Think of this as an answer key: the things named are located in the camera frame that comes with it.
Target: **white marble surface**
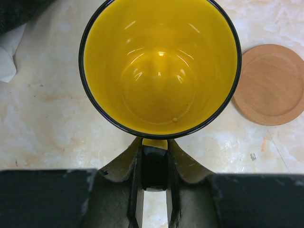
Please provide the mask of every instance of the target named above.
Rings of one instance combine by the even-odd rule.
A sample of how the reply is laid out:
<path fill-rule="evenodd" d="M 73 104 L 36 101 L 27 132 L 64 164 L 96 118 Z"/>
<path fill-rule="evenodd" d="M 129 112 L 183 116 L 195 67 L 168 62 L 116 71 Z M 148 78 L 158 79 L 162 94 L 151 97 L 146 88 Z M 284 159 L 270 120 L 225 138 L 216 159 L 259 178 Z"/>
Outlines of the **white marble surface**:
<path fill-rule="evenodd" d="M 57 0 L 26 26 L 15 56 L 17 75 L 0 83 L 0 169 L 101 168 L 133 140 L 95 110 L 79 77 L 80 39 L 102 2 Z M 304 58 L 303 0 L 218 3 L 234 22 L 243 51 L 272 43 Z M 304 173 L 303 138 L 304 114 L 265 127 L 229 104 L 208 127 L 177 142 L 215 172 Z M 144 228 L 166 227 L 164 193 L 147 194 L 144 210 Z"/>

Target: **white tissue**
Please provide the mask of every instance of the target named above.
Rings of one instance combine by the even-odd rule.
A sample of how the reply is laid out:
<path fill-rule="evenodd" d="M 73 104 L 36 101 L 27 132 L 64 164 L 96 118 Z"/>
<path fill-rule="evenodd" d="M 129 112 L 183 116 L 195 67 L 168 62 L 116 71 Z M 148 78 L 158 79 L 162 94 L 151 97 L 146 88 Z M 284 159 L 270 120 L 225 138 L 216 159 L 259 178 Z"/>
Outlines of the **white tissue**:
<path fill-rule="evenodd" d="M 9 82 L 16 74 L 17 69 L 13 56 L 21 41 L 25 25 L 0 36 L 0 81 Z"/>

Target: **coaster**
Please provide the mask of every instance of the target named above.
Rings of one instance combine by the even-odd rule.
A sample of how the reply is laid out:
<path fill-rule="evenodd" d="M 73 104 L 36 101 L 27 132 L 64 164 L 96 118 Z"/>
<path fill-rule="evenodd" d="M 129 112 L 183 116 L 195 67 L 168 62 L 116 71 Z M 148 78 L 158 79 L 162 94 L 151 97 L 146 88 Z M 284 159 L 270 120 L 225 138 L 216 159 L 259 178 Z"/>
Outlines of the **coaster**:
<path fill-rule="evenodd" d="M 249 120 L 268 126 L 288 123 L 304 111 L 304 61 L 280 45 L 260 45 L 243 55 L 233 97 Z"/>

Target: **mug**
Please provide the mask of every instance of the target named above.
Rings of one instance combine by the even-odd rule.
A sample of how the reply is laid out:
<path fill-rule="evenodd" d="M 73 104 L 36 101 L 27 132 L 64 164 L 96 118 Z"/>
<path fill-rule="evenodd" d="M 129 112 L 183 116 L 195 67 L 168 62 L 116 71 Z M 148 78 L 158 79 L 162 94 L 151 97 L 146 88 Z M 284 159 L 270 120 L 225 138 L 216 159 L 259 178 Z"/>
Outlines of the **mug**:
<path fill-rule="evenodd" d="M 85 28 L 79 69 L 109 122 L 166 148 L 151 140 L 196 132 L 224 110 L 241 48 L 214 0 L 107 0 Z"/>

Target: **yellow mug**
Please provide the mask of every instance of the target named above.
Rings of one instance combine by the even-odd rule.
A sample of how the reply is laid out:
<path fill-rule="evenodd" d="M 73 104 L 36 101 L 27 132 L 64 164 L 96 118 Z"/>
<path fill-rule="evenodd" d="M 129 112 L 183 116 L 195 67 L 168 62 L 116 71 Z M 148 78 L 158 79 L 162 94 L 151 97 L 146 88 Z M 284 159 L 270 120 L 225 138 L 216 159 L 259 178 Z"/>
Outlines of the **yellow mug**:
<path fill-rule="evenodd" d="M 107 0 L 84 31 L 79 68 L 108 121 L 146 139 L 173 139 L 227 106 L 241 48 L 214 0 Z"/>

